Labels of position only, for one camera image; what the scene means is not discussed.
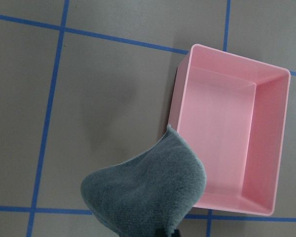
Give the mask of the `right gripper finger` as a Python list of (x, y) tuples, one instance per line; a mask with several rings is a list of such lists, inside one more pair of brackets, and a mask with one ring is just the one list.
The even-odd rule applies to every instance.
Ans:
[(174, 229), (172, 232), (167, 232), (165, 229), (157, 229), (155, 231), (155, 237), (181, 237), (181, 233), (178, 229)]

